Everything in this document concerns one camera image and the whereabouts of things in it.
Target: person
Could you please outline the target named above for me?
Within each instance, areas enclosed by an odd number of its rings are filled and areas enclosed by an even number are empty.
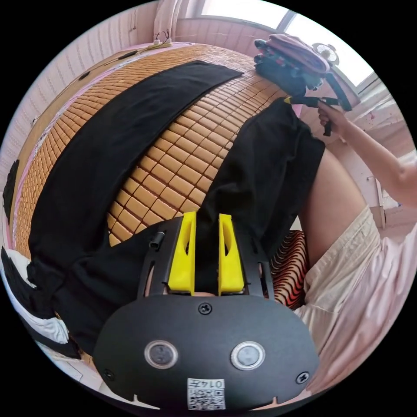
[[[417,208],[417,164],[403,166],[338,110],[319,103],[318,114],[392,198]],[[327,149],[299,218],[311,267],[305,304],[295,314],[310,330],[320,365],[301,395],[285,404],[330,388],[365,361],[397,318],[417,269],[417,225],[400,245],[381,239],[360,189]],[[261,409],[282,405],[274,399]]]

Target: orange striped fabric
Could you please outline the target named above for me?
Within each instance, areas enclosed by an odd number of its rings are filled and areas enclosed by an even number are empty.
[[[308,271],[304,233],[291,230],[270,261],[275,300],[295,310],[304,304],[304,278]]]

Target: thigh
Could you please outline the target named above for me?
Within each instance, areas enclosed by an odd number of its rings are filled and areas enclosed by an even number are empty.
[[[366,201],[339,160],[324,151],[310,195],[300,212],[312,267],[365,209]]]

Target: bamboo mat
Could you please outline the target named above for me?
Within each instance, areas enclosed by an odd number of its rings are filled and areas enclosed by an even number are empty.
[[[56,159],[84,123],[144,78],[194,60],[224,65],[244,74],[186,110],[138,161],[107,214],[110,244],[127,240],[161,220],[198,209],[242,124],[276,98],[286,96],[254,72],[252,58],[208,45],[167,50],[128,64],[92,86],[63,113],[23,183],[16,218],[16,250],[30,258],[27,243],[36,202]]]

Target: sticker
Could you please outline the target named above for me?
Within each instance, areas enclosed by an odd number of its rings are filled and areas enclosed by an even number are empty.
[[[225,410],[224,379],[187,379],[189,410]]]

